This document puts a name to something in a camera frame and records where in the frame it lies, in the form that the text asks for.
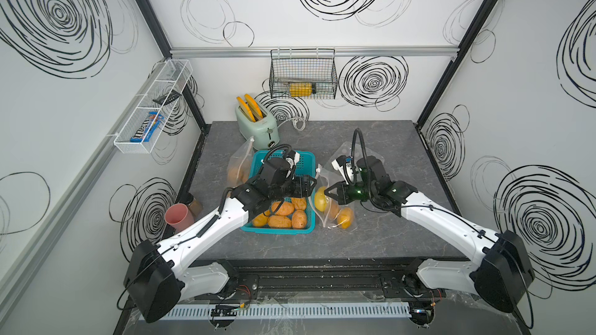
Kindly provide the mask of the clear zipper bag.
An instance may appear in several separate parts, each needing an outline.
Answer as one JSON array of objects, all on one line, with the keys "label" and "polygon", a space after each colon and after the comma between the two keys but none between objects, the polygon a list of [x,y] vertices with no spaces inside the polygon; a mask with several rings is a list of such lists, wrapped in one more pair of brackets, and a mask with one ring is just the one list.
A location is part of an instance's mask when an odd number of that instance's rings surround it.
[{"label": "clear zipper bag", "polygon": [[231,156],[227,168],[228,186],[236,187],[249,179],[255,152],[254,141],[255,138],[250,136]]}]

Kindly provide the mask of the potato edge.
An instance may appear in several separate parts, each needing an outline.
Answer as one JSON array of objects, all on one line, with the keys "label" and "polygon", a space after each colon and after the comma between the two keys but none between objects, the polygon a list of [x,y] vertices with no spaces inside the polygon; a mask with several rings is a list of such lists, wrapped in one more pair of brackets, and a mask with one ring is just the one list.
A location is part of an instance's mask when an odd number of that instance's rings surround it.
[{"label": "potato edge", "polygon": [[307,209],[307,200],[305,198],[291,198],[291,203],[296,211],[305,211]]}]

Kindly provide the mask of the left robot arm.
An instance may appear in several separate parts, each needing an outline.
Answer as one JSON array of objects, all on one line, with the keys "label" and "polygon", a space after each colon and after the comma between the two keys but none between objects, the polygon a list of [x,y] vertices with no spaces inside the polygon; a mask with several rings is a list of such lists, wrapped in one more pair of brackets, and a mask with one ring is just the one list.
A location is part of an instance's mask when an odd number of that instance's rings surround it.
[{"label": "left robot arm", "polygon": [[143,319],[151,324],[168,314],[180,301],[195,296],[231,293],[234,268],[223,261],[193,267],[192,263],[223,237],[242,228],[288,198],[308,198],[316,180],[314,171],[298,174],[311,154],[291,151],[267,155],[256,175],[234,188],[226,188],[219,206],[172,237],[157,243],[142,241],[133,250],[124,278],[125,292]]}]

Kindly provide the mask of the greenish potato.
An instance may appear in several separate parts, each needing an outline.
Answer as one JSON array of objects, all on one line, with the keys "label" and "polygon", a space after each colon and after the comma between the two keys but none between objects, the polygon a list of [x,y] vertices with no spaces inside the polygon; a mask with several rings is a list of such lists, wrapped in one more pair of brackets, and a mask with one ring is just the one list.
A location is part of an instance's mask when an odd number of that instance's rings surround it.
[{"label": "greenish potato", "polygon": [[320,187],[314,195],[314,207],[319,212],[326,212],[327,211],[327,196],[324,194],[326,187]]}]

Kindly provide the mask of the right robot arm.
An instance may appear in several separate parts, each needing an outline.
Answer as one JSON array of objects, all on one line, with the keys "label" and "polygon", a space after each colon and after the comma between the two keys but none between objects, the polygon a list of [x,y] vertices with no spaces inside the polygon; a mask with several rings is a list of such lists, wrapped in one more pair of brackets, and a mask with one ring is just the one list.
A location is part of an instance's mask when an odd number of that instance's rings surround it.
[{"label": "right robot arm", "polygon": [[327,197],[339,205],[371,202],[425,228],[456,248],[465,261],[423,260],[416,277],[425,288],[470,293],[503,313],[513,313],[527,296],[535,274],[521,237],[477,225],[432,201],[405,181],[393,181],[374,156],[354,161],[340,155],[331,162],[342,180],[329,186]]}]

